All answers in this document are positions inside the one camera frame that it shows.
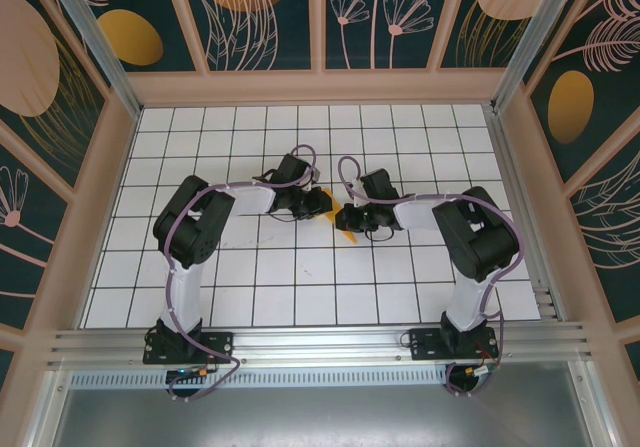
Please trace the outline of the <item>yellow cloth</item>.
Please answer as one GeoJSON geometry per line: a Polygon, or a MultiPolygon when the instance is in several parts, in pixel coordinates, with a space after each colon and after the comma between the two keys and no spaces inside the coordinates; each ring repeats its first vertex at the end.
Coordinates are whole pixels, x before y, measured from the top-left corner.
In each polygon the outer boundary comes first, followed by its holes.
{"type": "MultiPolygon", "coordinates": [[[[337,227],[336,217],[338,212],[342,209],[342,204],[333,196],[333,193],[330,188],[322,188],[322,192],[329,196],[331,200],[331,210],[327,213],[324,213],[324,216],[332,223],[334,227],[337,227]]],[[[342,234],[353,244],[357,243],[357,239],[355,234],[350,231],[342,231],[342,234]]]]}

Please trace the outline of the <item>grey metal sheet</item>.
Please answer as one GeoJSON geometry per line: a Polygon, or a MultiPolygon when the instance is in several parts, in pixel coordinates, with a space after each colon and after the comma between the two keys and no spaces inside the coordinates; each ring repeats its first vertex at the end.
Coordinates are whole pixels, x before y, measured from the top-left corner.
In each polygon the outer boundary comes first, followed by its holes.
{"type": "Polygon", "coordinates": [[[592,447],[572,398],[456,399],[436,386],[73,391],[54,447],[592,447]]]}

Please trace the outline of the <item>pink disc golden stems panel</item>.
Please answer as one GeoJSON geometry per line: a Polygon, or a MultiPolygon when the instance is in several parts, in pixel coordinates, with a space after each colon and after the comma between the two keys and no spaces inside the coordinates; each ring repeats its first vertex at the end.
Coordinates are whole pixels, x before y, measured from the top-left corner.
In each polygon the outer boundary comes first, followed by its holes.
{"type": "Polygon", "coordinates": [[[0,0],[0,121],[71,187],[104,102],[39,0],[0,0]]]}

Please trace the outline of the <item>aluminium side rail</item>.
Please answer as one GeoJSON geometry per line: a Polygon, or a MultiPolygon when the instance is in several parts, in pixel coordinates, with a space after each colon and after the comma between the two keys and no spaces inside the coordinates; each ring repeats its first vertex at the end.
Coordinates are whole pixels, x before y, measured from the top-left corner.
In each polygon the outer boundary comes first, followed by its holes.
{"type": "Polygon", "coordinates": [[[508,209],[524,239],[523,260],[497,285],[497,299],[508,321],[552,322],[559,319],[551,280],[530,216],[528,198],[501,119],[482,107],[508,209]]]}

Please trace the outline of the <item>aluminium front rail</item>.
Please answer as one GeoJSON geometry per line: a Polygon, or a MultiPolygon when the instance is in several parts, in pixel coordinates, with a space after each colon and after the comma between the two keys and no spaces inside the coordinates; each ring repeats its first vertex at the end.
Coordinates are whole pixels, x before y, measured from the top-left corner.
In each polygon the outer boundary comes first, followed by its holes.
{"type": "MultiPolygon", "coordinates": [[[[247,367],[327,367],[409,364],[408,325],[239,328],[233,355],[247,367]]],[[[141,368],[143,329],[83,329],[54,335],[48,366],[66,369],[141,368]]],[[[506,363],[586,361],[592,358],[576,322],[508,322],[506,363]]]]}

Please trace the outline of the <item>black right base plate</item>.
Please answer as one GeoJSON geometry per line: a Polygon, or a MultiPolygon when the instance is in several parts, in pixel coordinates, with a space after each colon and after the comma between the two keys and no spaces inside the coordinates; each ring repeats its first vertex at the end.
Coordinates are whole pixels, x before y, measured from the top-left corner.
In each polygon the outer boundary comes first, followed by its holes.
{"type": "Polygon", "coordinates": [[[439,328],[411,329],[409,348],[413,360],[480,361],[483,353],[490,358],[499,354],[495,331],[487,326],[451,335],[439,328]]]}

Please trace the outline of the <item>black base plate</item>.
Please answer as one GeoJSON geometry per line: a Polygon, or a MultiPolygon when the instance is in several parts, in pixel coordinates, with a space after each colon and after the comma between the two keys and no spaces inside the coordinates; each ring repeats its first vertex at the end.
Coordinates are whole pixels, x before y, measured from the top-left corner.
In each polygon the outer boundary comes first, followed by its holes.
{"type": "Polygon", "coordinates": [[[439,328],[411,329],[409,348],[413,360],[480,361],[483,353],[490,358],[499,354],[495,331],[487,326],[451,335],[439,328]]]}
{"type": "MultiPolygon", "coordinates": [[[[209,350],[227,356],[233,352],[231,332],[200,333],[196,341],[209,350]]],[[[194,346],[178,332],[169,330],[165,333],[153,331],[145,335],[142,362],[145,365],[200,365],[209,362],[229,364],[230,360],[226,358],[213,360],[210,353],[194,346]]]]}

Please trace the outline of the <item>feather leaves dark wall panel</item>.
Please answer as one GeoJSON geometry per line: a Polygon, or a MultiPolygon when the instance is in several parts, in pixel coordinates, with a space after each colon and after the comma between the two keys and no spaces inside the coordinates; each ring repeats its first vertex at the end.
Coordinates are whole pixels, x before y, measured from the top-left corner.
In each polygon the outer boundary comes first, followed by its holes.
{"type": "Polygon", "coordinates": [[[211,72],[311,68],[309,0],[188,0],[211,72]]]}

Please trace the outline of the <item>pink flowers dark wall panel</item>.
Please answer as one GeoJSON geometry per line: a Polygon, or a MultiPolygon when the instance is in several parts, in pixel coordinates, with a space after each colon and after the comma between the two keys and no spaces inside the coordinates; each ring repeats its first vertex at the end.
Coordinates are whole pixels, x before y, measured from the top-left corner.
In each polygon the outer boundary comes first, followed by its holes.
{"type": "Polygon", "coordinates": [[[325,68],[427,66],[445,0],[326,0],[325,68]]]}

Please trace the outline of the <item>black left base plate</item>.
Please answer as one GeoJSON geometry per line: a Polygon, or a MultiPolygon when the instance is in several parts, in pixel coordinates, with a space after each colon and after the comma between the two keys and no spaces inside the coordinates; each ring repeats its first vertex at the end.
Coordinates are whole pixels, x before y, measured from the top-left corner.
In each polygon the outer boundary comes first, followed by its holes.
{"type": "MultiPolygon", "coordinates": [[[[227,356],[233,352],[231,332],[200,333],[196,341],[209,350],[227,356]]],[[[145,365],[200,365],[209,362],[229,364],[230,360],[226,358],[213,360],[210,353],[194,346],[178,332],[169,330],[165,333],[153,331],[145,335],[142,362],[145,365]]]]}

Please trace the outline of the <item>golden oval dark wall panel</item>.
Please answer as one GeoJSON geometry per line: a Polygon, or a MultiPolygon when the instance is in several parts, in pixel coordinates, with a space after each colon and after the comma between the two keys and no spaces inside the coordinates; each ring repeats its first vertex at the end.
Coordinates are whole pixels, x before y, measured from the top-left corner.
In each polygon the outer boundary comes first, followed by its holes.
{"type": "Polygon", "coordinates": [[[172,0],[84,0],[127,72],[195,69],[172,0]]]}

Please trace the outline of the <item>golden oval fern wall panel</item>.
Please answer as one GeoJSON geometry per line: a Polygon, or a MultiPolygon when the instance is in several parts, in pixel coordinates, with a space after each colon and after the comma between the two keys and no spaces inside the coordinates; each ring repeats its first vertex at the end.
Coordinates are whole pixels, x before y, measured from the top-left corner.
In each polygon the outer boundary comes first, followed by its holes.
{"type": "Polygon", "coordinates": [[[640,107],[640,0],[587,0],[530,99],[567,181],[640,107]]]}

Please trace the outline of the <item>pink leaf outline wall panel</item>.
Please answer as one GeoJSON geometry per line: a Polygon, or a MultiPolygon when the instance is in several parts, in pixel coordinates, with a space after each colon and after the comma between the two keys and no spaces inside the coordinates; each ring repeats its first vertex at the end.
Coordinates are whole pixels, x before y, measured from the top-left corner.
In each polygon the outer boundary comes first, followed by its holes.
{"type": "Polygon", "coordinates": [[[613,321],[640,316],[640,143],[605,162],[570,202],[613,321]]]}

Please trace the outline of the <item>aluminium corner post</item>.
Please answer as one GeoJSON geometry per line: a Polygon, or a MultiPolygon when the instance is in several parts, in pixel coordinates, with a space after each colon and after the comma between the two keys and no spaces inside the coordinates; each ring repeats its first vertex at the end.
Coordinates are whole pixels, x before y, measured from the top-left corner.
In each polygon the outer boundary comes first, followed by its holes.
{"type": "Polygon", "coordinates": [[[507,107],[568,0],[541,0],[490,100],[498,116],[507,107]]]}
{"type": "Polygon", "coordinates": [[[111,87],[123,102],[127,112],[138,118],[140,102],[134,93],[126,72],[100,27],[92,8],[107,7],[113,0],[59,0],[78,29],[84,45],[94,55],[101,73],[106,75],[111,87]]]}

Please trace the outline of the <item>single flower dark wall panel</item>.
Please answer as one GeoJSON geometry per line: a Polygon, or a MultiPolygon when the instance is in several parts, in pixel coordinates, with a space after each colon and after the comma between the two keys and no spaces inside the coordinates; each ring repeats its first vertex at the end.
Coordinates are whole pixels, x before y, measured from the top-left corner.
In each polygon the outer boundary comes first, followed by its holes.
{"type": "Polygon", "coordinates": [[[50,277],[68,208],[65,189],[0,121],[0,325],[24,331],[50,277]]]}

